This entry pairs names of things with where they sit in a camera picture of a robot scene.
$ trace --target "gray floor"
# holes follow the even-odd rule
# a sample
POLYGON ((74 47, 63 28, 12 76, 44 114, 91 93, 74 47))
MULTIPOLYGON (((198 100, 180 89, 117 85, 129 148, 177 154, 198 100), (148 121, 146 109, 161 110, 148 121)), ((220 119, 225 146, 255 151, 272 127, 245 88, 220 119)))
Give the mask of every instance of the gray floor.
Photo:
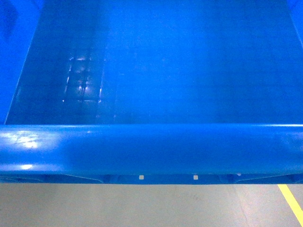
MULTIPOLYGON (((303 205, 300 185, 290 185, 303 205)), ((277 185, 0 184, 1 227, 299 227, 277 185)))

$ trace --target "container floor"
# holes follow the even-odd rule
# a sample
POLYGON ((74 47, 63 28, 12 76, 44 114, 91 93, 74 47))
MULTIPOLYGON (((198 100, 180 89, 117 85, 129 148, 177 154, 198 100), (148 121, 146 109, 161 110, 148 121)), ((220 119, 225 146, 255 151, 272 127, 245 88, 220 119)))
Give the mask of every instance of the container floor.
POLYGON ((6 124, 303 123, 284 0, 47 0, 6 124))

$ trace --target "plastic container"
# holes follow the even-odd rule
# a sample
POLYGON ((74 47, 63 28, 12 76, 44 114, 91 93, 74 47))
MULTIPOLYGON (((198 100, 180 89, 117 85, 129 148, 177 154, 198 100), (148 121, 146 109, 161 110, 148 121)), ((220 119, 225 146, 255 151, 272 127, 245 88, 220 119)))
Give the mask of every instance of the plastic container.
POLYGON ((45 1, 2 85, 0 182, 301 183, 300 4, 45 1))

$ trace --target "blue plastic bin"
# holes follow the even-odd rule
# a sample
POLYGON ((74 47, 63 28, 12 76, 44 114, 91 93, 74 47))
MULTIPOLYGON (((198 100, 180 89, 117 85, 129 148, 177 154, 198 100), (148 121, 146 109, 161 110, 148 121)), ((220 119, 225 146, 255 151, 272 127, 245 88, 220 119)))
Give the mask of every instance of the blue plastic bin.
POLYGON ((0 182, 303 182, 288 3, 2 0, 0 182))

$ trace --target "yellow stripe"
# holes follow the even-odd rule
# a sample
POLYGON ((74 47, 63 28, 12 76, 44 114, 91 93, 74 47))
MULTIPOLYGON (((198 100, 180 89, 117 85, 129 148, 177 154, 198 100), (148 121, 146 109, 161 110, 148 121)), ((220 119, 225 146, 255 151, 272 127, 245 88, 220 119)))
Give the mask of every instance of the yellow stripe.
POLYGON ((282 194, 284 195, 284 198, 288 202, 288 205, 293 210, 294 215, 297 217, 300 225, 303 227, 303 211, 298 204, 297 200, 295 200, 294 195, 289 190, 288 186, 286 184, 278 184, 282 194))

